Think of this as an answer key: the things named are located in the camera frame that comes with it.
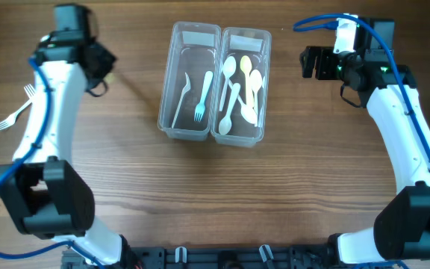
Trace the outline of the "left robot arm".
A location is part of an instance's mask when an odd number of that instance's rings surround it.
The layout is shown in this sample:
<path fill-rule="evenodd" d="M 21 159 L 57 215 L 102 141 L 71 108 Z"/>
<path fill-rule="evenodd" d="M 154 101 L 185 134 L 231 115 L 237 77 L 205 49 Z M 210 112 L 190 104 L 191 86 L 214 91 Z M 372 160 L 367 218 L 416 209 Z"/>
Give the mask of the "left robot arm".
<path fill-rule="evenodd" d="M 96 218 L 93 192 L 72 167 L 81 97 L 105 83 L 116 58 L 98 42 L 89 8 L 59 4 L 54 20 L 29 60 L 36 92 L 13 161 L 0 165 L 0 197 L 23 235 L 68 246 L 87 266 L 135 268 L 128 242 Z"/>

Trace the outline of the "yellow plastic fork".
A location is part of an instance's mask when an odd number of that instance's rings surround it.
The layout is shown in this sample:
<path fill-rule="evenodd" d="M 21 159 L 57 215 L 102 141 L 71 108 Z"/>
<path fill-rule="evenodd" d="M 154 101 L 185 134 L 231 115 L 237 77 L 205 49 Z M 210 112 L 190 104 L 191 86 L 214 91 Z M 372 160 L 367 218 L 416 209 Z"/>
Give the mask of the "yellow plastic fork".
<path fill-rule="evenodd" d="M 108 84 L 113 82 L 113 80 L 114 80 L 114 74 L 113 73 L 109 73 L 105 76 L 105 82 L 107 82 Z"/>

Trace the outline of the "white plastic spoon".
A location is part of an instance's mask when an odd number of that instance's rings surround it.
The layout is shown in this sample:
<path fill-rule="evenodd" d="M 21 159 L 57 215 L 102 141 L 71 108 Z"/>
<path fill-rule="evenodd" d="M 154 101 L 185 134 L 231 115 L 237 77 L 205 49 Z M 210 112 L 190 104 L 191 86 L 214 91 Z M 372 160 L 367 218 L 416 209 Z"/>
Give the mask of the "white plastic spoon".
<path fill-rule="evenodd" d="M 257 115 L 256 115 L 255 111 L 252 108 L 250 108 L 248 105 L 246 105 L 242 101 L 240 96 L 237 96 L 237 101 L 240 103 L 240 106 L 241 106 L 240 112 L 241 112 L 243 119 L 245 121 L 247 121 L 248 123 L 251 123 L 253 125 L 257 125 L 258 119 L 257 119 Z M 225 116 L 222 118 L 222 121 L 226 121 L 231 116 L 231 112 L 233 111 L 233 107 L 234 107 L 234 97 L 230 96 L 228 108 L 227 108 L 227 111 L 225 113 Z"/>
<path fill-rule="evenodd" d="M 250 81 L 252 86 L 252 92 L 254 95 L 254 110 L 255 110 L 255 127 L 258 127 L 258 91 L 261 89 L 263 79 L 259 70 L 254 69 L 250 74 Z"/>
<path fill-rule="evenodd" d="M 231 88 L 231 94 L 228 101 L 227 111 L 225 113 L 225 116 L 219 122 L 219 133 L 221 135 L 226 135 L 231 130 L 231 127 L 232 127 L 231 113 L 233 111 L 234 104 L 237 101 L 237 97 L 239 96 L 240 88 L 241 86 L 239 83 L 234 83 L 233 87 Z"/>
<path fill-rule="evenodd" d="M 236 66 L 237 66 L 236 60 L 233 56 L 229 56 L 225 59 L 225 62 L 222 67 L 222 74 L 224 75 L 225 80 L 224 80 L 224 85 L 223 85 L 222 93 L 220 97 L 219 111 L 222 111 L 224 108 L 225 98 L 226 98 L 226 93 L 228 88 L 228 81 L 230 77 L 232 77 L 233 74 L 235 73 Z"/>

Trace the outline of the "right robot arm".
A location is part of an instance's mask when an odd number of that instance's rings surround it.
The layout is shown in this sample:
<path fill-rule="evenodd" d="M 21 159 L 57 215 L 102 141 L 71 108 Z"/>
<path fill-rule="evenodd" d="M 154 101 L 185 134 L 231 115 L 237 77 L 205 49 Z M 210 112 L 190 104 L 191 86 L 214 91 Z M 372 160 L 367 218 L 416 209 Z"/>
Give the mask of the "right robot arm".
<path fill-rule="evenodd" d="M 303 19 L 295 32 L 333 30 L 332 47 L 300 55 L 306 78 L 338 80 L 359 96 L 381 133 L 396 180 L 396 196 L 370 228 L 332 235 L 322 263 L 363 268 L 430 260 L 430 129 L 416 80 L 393 56 L 391 19 L 328 13 Z"/>

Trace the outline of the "yellow plastic spoon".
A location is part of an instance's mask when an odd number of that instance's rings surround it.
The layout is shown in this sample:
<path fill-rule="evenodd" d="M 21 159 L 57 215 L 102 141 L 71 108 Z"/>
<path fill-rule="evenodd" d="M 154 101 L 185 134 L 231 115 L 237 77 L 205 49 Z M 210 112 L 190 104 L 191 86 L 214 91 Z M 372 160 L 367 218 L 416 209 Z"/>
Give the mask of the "yellow plastic spoon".
<path fill-rule="evenodd" d="M 254 108 L 254 96 L 251 87 L 250 72 L 252 71 L 252 62 L 248 55 L 244 55 L 240 59 L 240 69 L 245 75 L 245 96 L 246 105 L 250 108 Z"/>

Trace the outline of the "white fork diagonal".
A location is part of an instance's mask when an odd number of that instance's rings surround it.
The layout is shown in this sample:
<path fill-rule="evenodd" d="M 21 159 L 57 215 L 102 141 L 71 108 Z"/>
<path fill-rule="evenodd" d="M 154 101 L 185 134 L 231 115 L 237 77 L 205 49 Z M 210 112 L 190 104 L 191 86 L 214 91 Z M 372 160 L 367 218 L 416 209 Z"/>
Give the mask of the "white fork diagonal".
<path fill-rule="evenodd" d="M 185 73 L 185 78 L 186 78 L 186 84 L 184 85 L 184 87 L 182 88 L 182 91 L 181 91 L 181 96 L 180 96 L 180 99 L 178 101 L 178 105 L 177 105 L 177 108 L 176 108 L 176 111 L 175 111 L 175 115 L 174 115 L 174 118 L 173 118 L 173 121 L 172 121 L 172 128 L 175 128 L 175 124 L 177 122 L 178 115 L 179 115 L 180 110 L 181 110 L 181 106 L 182 106 L 182 103 L 183 103 L 183 100 L 184 100 L 184 96 L 191 89 L 190 78 L 189 78 L 189 75 L 187 73 Z"/>

